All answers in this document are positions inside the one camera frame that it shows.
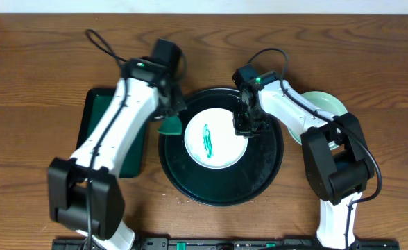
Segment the white plate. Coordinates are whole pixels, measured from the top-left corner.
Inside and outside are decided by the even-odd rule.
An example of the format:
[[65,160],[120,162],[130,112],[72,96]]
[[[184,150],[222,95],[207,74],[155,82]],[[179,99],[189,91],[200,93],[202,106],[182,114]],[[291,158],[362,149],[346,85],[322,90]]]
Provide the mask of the white plate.
[[193,115],[184,132],[189,156],[208,169],[225,169],[245,154],[248,140],[235,134],[232,112],[209,108]]

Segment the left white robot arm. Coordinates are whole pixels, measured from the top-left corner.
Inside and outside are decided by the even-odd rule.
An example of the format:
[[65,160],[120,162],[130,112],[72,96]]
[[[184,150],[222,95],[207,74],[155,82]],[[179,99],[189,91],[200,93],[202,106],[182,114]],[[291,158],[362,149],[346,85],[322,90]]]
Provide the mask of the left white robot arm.
[[130,249],[135,233],[124,221],[117,179],[141,127],[184,109],[176,72],[179,60],[132,58],[120,66],[114,96],[92,133],[69,159],[48,168],[53,221],[82,233],[79,249]]

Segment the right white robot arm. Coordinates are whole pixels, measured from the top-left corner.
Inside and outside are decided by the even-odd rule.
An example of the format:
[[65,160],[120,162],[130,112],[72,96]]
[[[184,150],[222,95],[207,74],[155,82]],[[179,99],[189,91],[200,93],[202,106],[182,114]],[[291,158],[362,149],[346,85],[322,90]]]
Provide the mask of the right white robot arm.
[[300,133],[305,175],[321,200],[316,237],[325,248],[350,249],[355,208],[376,174],[358,119],[316,107],[276,72],[260,75],[246,67],[237,69],[232,79],[239,90],[233,113],[236,135],[265,133],[272,118]]

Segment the mint green plate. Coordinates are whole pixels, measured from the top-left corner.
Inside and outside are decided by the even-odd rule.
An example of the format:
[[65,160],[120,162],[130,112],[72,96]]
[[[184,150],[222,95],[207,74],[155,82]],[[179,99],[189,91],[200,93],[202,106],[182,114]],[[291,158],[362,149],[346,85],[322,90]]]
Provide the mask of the mint green plate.
[[[327,92],[320,92],[320,91],[311,91],[301,94],[304,98],[306,98],[309,102],[318,106],[322,110],[326,110],[331,112],[335,115],[344,115],[348,111],[346,107],[343,105],[340,100],[338,100],[335,96],[327,93]],[[297,133],[294,133],[290,128],[287,128],[291,137],[301,145],[300,136]],[[329,142],[330,150],[334,150],[339,147],[338,144],[335,142]]]

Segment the green sponge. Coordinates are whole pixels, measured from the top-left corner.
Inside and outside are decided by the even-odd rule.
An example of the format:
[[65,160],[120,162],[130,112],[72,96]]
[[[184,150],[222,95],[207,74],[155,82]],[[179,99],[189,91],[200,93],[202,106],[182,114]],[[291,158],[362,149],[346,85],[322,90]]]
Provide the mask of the green sponge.
[[161,135],[181,135],[182,122],[180,118],[178,116],[165,118],[158,128],[158,133]]

